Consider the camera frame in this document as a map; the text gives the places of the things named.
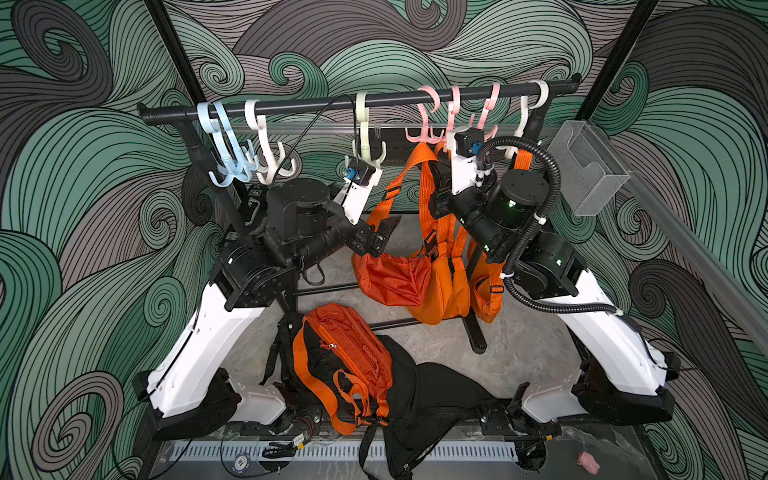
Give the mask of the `dark red pouch bag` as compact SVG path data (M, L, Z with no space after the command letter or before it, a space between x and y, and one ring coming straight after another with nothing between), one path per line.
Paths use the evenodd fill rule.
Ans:
M411 152L402 172L389 183L382 200L367 219L367 224L373 228L382 226L390 218L394 201L402 191L406 173L420 167L420 250L409 257L388 253L378 257L357 254L352 256L352 266L360 289L366 296L385 306L415 308L425 301L432 276L430 254L437 242L437 221L429 211L429 200L434 192L429 164L436 160L437 156L428 144L418 144Z

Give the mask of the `orange fanny pack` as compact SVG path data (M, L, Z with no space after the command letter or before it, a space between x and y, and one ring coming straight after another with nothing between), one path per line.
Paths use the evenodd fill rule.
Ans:
M482 253L470 275L470 304L475 315L485 323L492 323L499 314L505 287L502 269L504 262L489 263Z

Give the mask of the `red orange black backpack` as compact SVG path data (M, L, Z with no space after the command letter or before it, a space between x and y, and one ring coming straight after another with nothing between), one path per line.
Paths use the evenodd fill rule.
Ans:
M296 376L323 405L337 433L388 424L392 358L356 310L332 303L304 315L292 356Z

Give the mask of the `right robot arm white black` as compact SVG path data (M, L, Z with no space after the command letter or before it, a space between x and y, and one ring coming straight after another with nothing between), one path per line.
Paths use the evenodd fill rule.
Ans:
M472 241L470 298L476 316L493 318L509 293L522 305L559 317L588 357L576 373L550 386L526 386L521 407L545 423L591 415L615 425L668 422L668 388L680 361L651 346L641 327L614 305L574 247L542 227L554 185L542 175L511 170L452 174L429 170L430 213L455 221Z

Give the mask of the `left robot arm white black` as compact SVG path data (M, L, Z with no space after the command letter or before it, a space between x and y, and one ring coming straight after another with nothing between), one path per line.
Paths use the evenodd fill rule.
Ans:
M333 197L328 185L308 178L261 188L251 208L255 231L223 248L169 354L134 381L138 399L150 405L154 440L196 439L229 422L269 425L283 417L278 388L240 382L222 362L273 302L294 314L287 298L309 268L343 247L383 253L401 218L376 225L363 218L369 193L346 182Z

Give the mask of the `white hook right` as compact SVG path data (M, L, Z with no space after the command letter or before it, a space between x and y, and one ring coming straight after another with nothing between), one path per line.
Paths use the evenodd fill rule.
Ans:
M539 87L537 101L532 106L530 106L528 96L520 97L520 121L513 133L514 137L523 136L531 111L542 107L549 98L550 88L546 81L537 79L531 80L531 83L534 83Z

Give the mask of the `white hook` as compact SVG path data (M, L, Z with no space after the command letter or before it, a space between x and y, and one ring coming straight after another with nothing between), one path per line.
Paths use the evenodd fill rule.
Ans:
M537 79L531 80L531 83L534 83L539 87L537 101L532 106L530 106L528 96L520 97L520 121L513 133L514 137L523 136L531 111L542 107L549 98L550 88L546 81Z
M276 179L290 179L298 174L298 162L286 154L282 142L277 143L278 157L275 157L269 141L267 119L265 115L258 115L256 104L258 99L246 100L244 104L244 116L251 130L258 133L260 153L249 153L249 161L257 166L256 177L263 185L271 185Z

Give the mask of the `pink hook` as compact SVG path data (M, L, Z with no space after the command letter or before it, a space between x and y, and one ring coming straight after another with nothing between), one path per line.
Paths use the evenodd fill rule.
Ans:
M432 108L428 110L423 104L418 104L418 110L421 116L421 126L418 135L410 135L408 129L404 129L405 138L411 143L426 143L437 144L441 141L441 136L436 136L433 129L429 125L429 115L435 113L441 105L440 96L437 91L431 87L424 85L419 88L419 91L425 92L432 100Z
M480 130L484 137L483 139L485 141L488 141L495 137L498 131L498 126L494 125L491 127L488 133L485 132L485 125L488 120L489 115L493 112L495 109L495 106L497 104L498 98L499 98L499 92L500 92L501 85L497 82L494 82L491 87L491 94L490 96L485 100L479 120L477 122L476 128Z
M444 140L448 141L448 135L453 131L455 120L460 112L461 97L458 86L451 87L451 100L448 102L448 117L444 131Z

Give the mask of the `pale green hook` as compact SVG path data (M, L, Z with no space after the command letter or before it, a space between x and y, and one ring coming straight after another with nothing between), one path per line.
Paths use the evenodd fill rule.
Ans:
M365 92L359 92L356 94L354 113L354 122L359 125L359 134L356 136L356 140L353 141L353 158L356 160L362 160L368 165L374 167L376 170L381 171L382 163L386 158L386 143L382 143L382 154L378 159L374 159L372 157L369 138L370 118L369 108L366 106Z

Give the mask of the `light blue hook inner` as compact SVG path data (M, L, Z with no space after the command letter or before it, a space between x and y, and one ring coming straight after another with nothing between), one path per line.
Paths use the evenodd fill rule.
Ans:
M252 180L252 173L256 168L248 160L243 148L239 144L223 104L220 101L216 101L213 105L217 112L218 121L222 127L224 143L233 160L236 162L237 167L240 169L240 172L235 176L235 179L243 183L250 182Z

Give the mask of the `light blue hook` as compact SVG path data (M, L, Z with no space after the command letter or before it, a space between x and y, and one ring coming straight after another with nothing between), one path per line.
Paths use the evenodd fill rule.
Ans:
M209 103L198 103L196 111L198 121L202 129L212 136L214 145L220 158L217 163L217 170L219 174L223 176L223 179L219 180L213 171L209 172L209 177L216 187L226 188L235 179L235 176L240 172L240 169L237 167L236 162L233 160L228 148L224 143L221 124L217 119L211 119L210 117Z
M240 172L235 176L235 179L243 183L250 182L252 180L252 173L256 168L248 160L243 148L239 144L223 104L220 101L216 101L213 105L217 112L218 121L222 127L224 143L233 160L236 162L237 167L240 169Z

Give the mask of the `light blue hook outer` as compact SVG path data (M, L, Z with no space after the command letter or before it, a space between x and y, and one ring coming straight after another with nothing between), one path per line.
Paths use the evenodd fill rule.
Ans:
M213 171L209 172L209 177L216 187L226 188L235 179L235 176L240 172L240 169L237 167L236 162L233 160L228 148L224 143L221 124L217 119L211 119L210 117L209 103L198 103L196 111L198 121L202 129L212 136L214 145L220 158L217 163L217 170L219 174L223 176L223 179L219 180Z

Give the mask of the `pink small object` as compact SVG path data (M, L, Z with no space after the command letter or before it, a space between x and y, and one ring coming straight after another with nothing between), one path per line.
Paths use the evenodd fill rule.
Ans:
M600 465L595 460L594 456L587 451L582 451L577 459L577 464L581 466L590 475L597 475L600 471Z

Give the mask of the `black box on wall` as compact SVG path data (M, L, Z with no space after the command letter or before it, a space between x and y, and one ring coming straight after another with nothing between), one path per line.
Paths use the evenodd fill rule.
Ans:
M269 189L260 183L246 184L245 187L246 191L243 195L239 194L233 186L230 186L227 192L248 234L259 235L265 228L268 207L266 197Z

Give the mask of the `clear mesh wall bin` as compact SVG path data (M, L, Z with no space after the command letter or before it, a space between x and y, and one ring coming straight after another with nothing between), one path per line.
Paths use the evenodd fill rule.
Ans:
M576 217L597 216L630 178L608 135L585 120L564 122L549 152L561 171L561 194Z

